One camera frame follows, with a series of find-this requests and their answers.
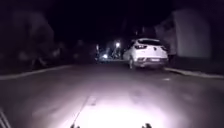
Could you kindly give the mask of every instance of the headlight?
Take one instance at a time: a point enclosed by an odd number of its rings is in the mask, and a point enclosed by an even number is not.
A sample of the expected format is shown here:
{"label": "headlight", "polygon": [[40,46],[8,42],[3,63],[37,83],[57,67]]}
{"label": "headlight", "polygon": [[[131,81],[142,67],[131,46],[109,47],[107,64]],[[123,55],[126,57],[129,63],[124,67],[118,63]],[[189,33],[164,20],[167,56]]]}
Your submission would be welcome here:
{"label": "headlight", "polygon": [[103,55],[103,58],[107,59],[108,58],[108,55],[107,54],[104,54]]}

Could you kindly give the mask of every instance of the building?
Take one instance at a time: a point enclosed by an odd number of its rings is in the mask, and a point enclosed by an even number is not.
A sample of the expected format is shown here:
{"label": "building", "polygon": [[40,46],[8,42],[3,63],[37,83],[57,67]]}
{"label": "building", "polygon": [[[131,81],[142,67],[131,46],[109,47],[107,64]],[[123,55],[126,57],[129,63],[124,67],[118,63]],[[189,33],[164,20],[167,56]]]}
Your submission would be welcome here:
{"label": "building", "polygon": [[209,24],[197,11],[176,10],[155,30],[157,38],[167,44],[170,55],[211,58]]}

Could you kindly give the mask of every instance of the car's rear window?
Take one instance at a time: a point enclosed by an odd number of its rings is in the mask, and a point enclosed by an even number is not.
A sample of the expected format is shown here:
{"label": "car's rear window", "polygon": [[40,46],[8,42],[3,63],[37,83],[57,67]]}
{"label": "car's rear window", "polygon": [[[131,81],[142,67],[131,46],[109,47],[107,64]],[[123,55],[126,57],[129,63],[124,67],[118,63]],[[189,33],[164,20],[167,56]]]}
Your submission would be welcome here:
{"label": "car's rear window", "polygon": [[161,45],[159,41],[153,41],[153,40],[142,40],[138,41],[140,44],[148,44],[148,45]]}

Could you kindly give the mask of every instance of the white car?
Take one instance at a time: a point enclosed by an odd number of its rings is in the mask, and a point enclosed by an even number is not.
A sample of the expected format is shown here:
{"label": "white car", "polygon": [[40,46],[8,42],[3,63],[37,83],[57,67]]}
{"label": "white car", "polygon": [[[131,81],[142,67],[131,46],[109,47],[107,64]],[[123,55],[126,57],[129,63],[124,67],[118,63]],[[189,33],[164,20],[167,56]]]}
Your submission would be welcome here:
{"label": "white car", "polygon": [[159,40],[140,38],[123,54],[123,59],[129,62],[130,69],[135,67],[163,67],[168,62],[166,48]]}

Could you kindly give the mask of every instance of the car's taillight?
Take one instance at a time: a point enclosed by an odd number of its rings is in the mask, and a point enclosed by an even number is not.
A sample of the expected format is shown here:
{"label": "car's taillight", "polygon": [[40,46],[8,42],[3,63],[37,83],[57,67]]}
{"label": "car's taillight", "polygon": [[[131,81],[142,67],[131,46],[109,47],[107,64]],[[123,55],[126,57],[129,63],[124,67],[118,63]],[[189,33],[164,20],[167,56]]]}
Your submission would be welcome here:
{"label": "car's taillight", "polygon": [[166,47],[162,46],[161,48],[162,48],[164,51],[167,51],[167,48],[166,48]]}
{"label": "car's taillight", "polygon": [[135,48],[136,49],[146,49],[147,46],[144,46],[144,45],[135,45]]}

